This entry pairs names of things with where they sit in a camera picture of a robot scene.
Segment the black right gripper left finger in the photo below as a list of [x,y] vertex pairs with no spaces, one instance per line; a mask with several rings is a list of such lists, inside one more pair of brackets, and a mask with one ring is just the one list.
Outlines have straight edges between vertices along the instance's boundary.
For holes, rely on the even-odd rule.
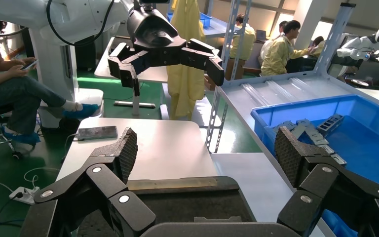
[[95,210],[119,237],[142,235],[155,214],[126,185],[137,151],[137,134],[127,127],[116,142],[95,148],[78,170],[43,188],[35,196],[34,235],[69,237]]

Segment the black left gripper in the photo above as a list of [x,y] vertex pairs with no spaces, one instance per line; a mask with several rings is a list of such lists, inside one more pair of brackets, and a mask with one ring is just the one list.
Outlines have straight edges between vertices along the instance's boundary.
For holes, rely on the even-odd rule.
[[197,39],[188,42],[156,9],[143,7],[130,12],[127,30],[133,48],[125,42],[112,48],[108,56],[110,75],[121,80],[123,87],[140,95],[138,75],[151,66],[170,66],[179,63],[207,72],[216,86],[222,86],[225,70],[219,50]]

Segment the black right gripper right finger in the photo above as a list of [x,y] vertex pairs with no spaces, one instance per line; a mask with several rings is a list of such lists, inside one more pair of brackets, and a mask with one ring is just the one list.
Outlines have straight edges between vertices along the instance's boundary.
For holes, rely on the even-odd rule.
[[379,184],[338,164],[323,148],[300,142],[281,127],[278,163],[296,189],[277,222],[309,236],[323,211],[337,214],[361,237],[379,237]]

